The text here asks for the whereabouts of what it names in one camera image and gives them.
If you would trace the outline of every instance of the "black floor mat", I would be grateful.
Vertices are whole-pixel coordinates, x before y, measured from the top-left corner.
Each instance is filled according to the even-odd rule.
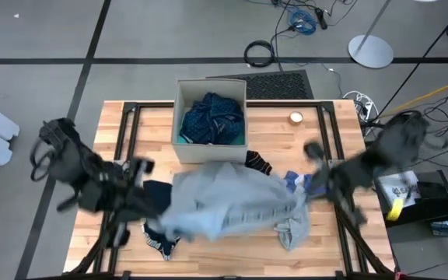
[[[305,70],[225,75],[207,78],[247,81],[249,100],[310,100],[314,99]]]

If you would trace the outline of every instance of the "yellow tag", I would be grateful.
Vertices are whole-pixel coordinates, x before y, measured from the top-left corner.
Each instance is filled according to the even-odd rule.
[[[397,198],[394,200],[392,205],[392,210],[387,214],[388,221],[397,221],[398,217],[401,215],[402,209],[404,208],[404,199]]]

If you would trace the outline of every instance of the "white stand base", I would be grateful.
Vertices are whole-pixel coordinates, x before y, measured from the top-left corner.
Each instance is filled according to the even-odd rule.
[[[348,44],[348,52],[357,63],[369,68],[383,68],[393,61],[392,47],[385,40],[373,35],[369,35],[361,49],[357,51],[363,38],[364,35],[356,36]]]

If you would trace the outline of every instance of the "small candle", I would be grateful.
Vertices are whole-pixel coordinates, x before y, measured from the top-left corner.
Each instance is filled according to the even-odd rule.
[[[303,115],[300,112],[292,112],[288,121],[290,124],[299,125],[303,121]]]

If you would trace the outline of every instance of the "round object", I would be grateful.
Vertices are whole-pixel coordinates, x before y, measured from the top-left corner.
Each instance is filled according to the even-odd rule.
[[[299,125],[303,121],[303,115],[300,112],[292,112],[289,115],[288,121],[290,124]]]
[[[394,59],[394,50],[383,39],[369,35],[360,50],[357,50],[364,35],[354,37],[348,44],[350,56],[362,66],[369,68],[383,68]]]

